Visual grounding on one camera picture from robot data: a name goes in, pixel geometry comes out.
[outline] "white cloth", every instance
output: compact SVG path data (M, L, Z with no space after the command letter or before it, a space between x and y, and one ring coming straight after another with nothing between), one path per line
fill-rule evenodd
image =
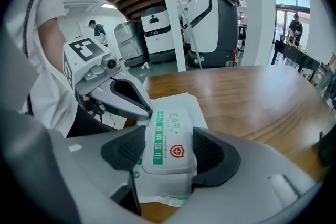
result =
M28 3L29 0L12 0L4 17L5 30L22 52ZM34 117L46 128L57 129L66 137L75 120L77 101L51 74L41 55L43 51L40 44L33 40L34 26L38 28L44 22L59 16L65 16L63 0L34 0L27 26L27 49L29 62L39 72L39 77L30 91Z
M145 149L133 169L138 199L182 206L197 174L196 157L191 150L193 127L207 125L197 98L188 93L151 102L153 116L137 122L146 126ZM181 151L179 156L174 154L174 148L182 150L183 157Z
M106 36L103 33L100 33L99 36L95 36L94 39L96 41L98 41L99 43L102 43L103 45L107 44L107 42L106 42Z

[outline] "white wall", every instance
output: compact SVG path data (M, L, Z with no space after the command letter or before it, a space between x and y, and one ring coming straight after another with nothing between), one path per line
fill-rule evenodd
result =
M319 62L328 63L336 53L336 25L321 0L310 1L310 27L306 52Z
M300 45L303 50L306 50L307 47L307 41L308 41L308 36L309 36L309 28L310 28L310 21L305 22L302 19L300 19L303 27L303 34L300 39Z
M114 29L117 24L126 22L126 19L116 9L98 8L94 13L83 13L82 9L71 10L66 17L59 20L59 26L67 41L74 40L78 36L93 38L94 30L88 27L90 20L104 25L108 47L119 59L121 54Z

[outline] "white shirt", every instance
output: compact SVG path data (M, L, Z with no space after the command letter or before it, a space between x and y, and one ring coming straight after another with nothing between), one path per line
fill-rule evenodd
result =
M100 33L99 36L94 36L94 39L103 45L106 44L106 36L103 33Z
M28 3L29 0L12 0L4 16L4 27L22 53ZM33 40L34 26L38 28L44 22L59 16L65 16L63 0L34 0L27 25L27 49L29 62L39 72L39 77L30 91L34 117L46 128L57 129L66 137L75 120L78 103L73 94L50 72L42 56L40 44Z

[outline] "ceiling light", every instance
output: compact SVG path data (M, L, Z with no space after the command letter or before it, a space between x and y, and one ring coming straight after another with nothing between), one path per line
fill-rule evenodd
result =
M102 5L101 7L102 7L102 8L116 8L116 7L114 7L114 6L111 5L111 4L104 4L104 5Z

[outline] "person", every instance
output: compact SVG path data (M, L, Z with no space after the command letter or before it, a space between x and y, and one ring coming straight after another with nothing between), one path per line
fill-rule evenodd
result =
M294 14L294 20L292 20L289 24L289 32L293 33L293 36L290 37L290 42L294 43L294 45L298 47L300 45L300 39L303 34L303 26L299 21L299 15L297 13Z
M91 20L89 21L89 27L95 30L94 31L95 40L102 43L105 47L107 47L104 26L101 24L97 24L95 20Z
M42 54L59 72L64 72L66 39L57 18L65 15L63 0L12 0L7 7L2 31L39 73L21 112L32 114L46 128L57 129L64 137L114 130L79 106L74 95L50 72L44 60ZM33 38L35 26L40 42Z

